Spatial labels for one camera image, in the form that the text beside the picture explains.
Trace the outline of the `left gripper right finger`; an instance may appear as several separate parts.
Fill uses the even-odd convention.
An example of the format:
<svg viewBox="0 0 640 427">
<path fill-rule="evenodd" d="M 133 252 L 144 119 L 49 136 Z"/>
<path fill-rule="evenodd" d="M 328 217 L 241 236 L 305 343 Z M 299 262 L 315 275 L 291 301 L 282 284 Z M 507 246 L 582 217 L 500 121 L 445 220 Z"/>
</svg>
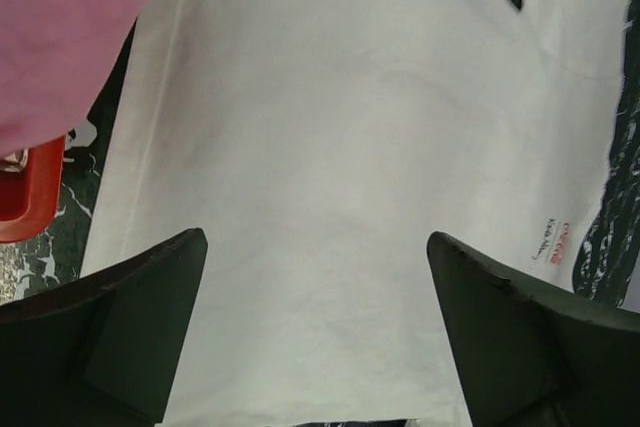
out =
<svg viewBox="0 0 640 427">
<path fill-rule="evenodd" d="M 636 426 L 639 316 L 442 232 L 426 253 L 475 426 Z"/>
</svg>

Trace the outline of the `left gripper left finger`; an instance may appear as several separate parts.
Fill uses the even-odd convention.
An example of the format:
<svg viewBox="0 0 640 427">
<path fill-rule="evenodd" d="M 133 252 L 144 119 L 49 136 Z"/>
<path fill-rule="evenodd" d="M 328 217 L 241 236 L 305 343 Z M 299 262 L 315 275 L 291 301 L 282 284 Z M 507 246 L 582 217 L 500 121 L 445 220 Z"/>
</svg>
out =
<svg viewBox="0 0 640 427">
<path fill-rule="evenodd" d="M 1 307 L 4 425 L 162 423 L 208 243 L 188 229 Z"/>
</svg>

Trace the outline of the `white coca-cola t-shirt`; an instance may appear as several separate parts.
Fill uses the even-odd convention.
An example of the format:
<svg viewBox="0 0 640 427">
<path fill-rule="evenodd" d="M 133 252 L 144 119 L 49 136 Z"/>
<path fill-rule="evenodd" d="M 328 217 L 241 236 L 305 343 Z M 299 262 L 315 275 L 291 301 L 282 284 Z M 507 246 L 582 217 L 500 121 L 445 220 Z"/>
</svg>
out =
<svg viewBox="0 0 640 427">
<path fill-rule="evenodd" d="M 443 231 L 568 287 L 630 0 L 149 0 L 84 257 L 209 241 L 168 426 L 466 426 Z"/>
</svg>

